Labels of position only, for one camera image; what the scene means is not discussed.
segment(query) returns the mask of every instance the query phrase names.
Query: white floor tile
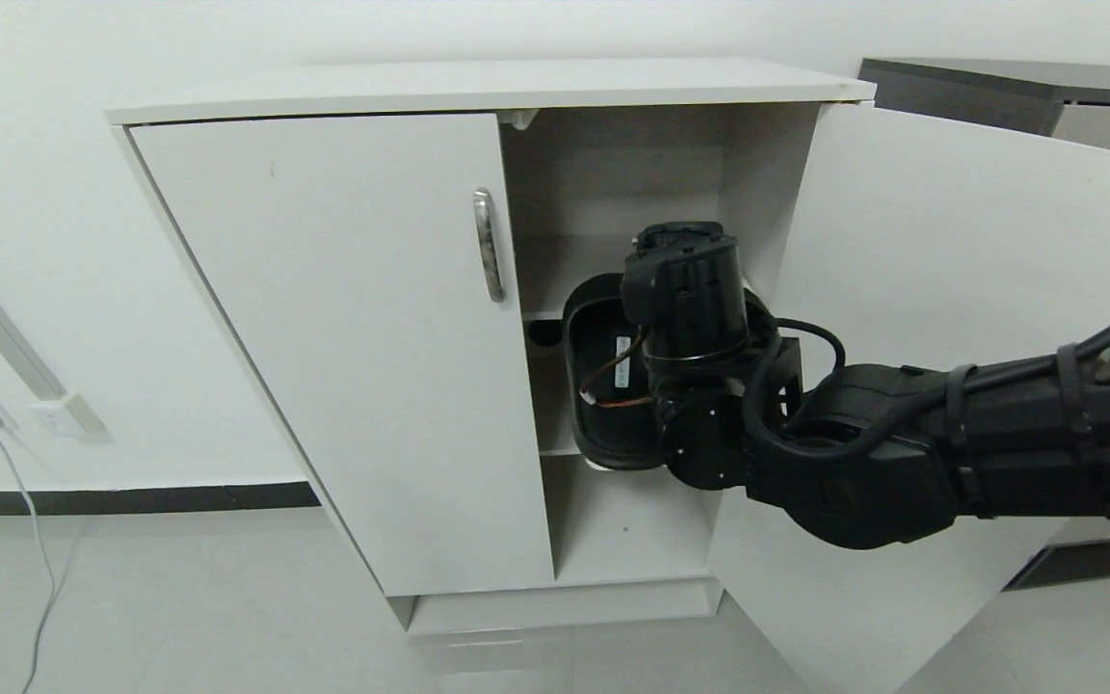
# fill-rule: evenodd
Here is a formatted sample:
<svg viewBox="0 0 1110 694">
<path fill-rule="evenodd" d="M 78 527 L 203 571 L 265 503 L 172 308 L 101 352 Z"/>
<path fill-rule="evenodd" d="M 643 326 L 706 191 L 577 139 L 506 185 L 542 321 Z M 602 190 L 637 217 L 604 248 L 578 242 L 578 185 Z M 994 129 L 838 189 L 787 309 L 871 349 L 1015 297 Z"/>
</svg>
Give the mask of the white floor tile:
<svg viewBox="0 0 1110 694">
<path fill-rule="evenodd" d="M 1110 581 L 1003 594 L 978 621 L 1030 694 L 1110 693 Z"/>
<path fill-rule="evenodd" d="M 40 646 L 33 694 L 131 691 L 221 542 L 208 519 L 42 519 L 68 572 Z M 157 532 L 160 524 L 164 532 Z M 26 517 L 0 517 L 0 691 L 27 678 L 48 580 Z"/>
<path fill-rule="evenodd" d="M 1027 694 L 982 624 L 972 621 L 898 694 Z"/>
<path fill-rule="evenodd" d="M 321 509 L 43 519 L 67 584 L 33 694 L 809 694 L 727 597 L 710 618 L 408 637 Z M 0 691 L 44 581 L 0 517 Z M 900 694 L 1110 694 L 1110 581 L 998 597 Z"/>
<path fill-rule="evenodd" d="M 728 596 L 715 617 L 574 627 L 573 682 L 576 694 L 807 691 Z"/>
</svg>

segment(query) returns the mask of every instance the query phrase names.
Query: black robotic arm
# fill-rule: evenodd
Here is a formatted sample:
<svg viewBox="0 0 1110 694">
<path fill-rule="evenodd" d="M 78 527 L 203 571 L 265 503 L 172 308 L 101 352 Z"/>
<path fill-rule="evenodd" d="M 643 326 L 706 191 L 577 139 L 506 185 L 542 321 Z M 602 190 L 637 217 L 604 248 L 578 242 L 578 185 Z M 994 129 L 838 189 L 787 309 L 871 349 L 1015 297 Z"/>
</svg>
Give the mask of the black robotic arm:
<svg viewBox="0 0 1110 694">
<path fill-rule="evenodd" d="M 833 333 L 775 319 L 744 288 L 735 240 L 717 223 L 646 229 L 620 298 L 636 339 L 574 398 L 650 409 L 660 460 L 684 484 L 745 486 L 856 550 L 963 515 L 1110 517 L 1110 328 L 1051 355 L 948 373 L 846 365 Z M 798 340 L 779 328 L 836 350 L 811 391 Z M 648 395 L 612 400 L 599 376 L 636 352 Z"/>
</svg>

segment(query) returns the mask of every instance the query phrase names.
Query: white label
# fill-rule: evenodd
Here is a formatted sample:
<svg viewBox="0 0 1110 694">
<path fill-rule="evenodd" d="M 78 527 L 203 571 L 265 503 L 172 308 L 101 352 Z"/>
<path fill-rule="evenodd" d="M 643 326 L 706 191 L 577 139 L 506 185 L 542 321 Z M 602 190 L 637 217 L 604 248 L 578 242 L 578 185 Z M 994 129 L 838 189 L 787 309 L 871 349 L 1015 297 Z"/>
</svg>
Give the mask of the white label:
<svg viewBox="0 0 1110 694">
<path fill-rule="evenodd" d="M 628 351 L 632 346 L 632 338 L 628 335 L 619 335 L 616 338 L 616 356 Z M 628 383 L 632 381 L 632 358 L 620 361 L 616 364 L 616 388 L 628 388 Z"/>
</svg>

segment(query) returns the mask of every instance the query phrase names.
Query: white wall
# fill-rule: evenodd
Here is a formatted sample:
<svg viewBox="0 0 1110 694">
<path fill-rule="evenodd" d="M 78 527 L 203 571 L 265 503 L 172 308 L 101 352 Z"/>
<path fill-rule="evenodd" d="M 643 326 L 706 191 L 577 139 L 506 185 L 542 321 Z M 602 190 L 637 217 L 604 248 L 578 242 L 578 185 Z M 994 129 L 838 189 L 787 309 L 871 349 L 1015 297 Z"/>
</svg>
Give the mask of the white wall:
<svg viewBox="0 0 1110 694">
<path fill-rule="evenodd" d="M 1110 62 L 1110 1 L 3 1 L 0 303 L 114 437 L 46 437 L 26 422 L 30 392 L 0 360 L 0 400 L 44 461 L 21 461 L 26 482 L 301 479 L 101 109 L 301 62 L 654 54 L 756 54 L 847 76 L 862 56 Z"/>
</svg>

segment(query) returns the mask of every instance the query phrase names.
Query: metal door handle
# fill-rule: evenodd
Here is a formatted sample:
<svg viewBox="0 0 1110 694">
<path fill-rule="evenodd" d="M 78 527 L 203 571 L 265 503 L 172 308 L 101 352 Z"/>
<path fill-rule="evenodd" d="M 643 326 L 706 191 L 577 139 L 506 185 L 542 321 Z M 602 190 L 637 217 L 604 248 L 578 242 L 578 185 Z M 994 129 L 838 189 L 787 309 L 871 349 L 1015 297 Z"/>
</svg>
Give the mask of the metal door handle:
<svg viewBox="0 0 1110 694">
<path fill-rule="evenodd" d="M 500 259 L 494 251 L 494 229 L 491 228 L 491 193 L 480 188 L 474 192 L 474 223 L 478 230 L 478 251 L 482 254 L 482 272 L 485 273 L 485 291 L 495 303 L 503 302 L 503 281 L 500 280 Z"/>
</svg>

